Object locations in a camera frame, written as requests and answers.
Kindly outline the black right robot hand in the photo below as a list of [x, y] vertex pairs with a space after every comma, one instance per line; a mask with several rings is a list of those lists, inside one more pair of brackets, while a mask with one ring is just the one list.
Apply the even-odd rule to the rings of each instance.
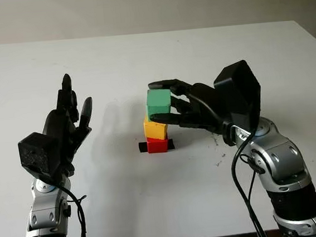
[[191, 85], [178, 79], [152, 82], [148, 87], [150, 90], [170, 90], [171, 107], [178, 112], [152, 114], [149, 119], [183, 128], [204, 129], [221, 135], [228, 146], [235, 145], [235, 137], [231, 133], [232, 123], [214, 88], [202, 83]]

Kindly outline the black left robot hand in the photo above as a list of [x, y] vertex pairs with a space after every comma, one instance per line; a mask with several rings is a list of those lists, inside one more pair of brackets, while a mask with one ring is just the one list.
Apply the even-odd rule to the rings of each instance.
[[59, 170], [67, 177], [74, 175], [72, 160], [85, 138], [89, 127], [93, 99], [86, 98], [81, 111], [77, 110], [77, 97], [71, 86], [71, 77], [64, 74], [58, 91], [56, 109], [50, 111], [45, 121], [43, 134], [56, 138], [59, 142]]

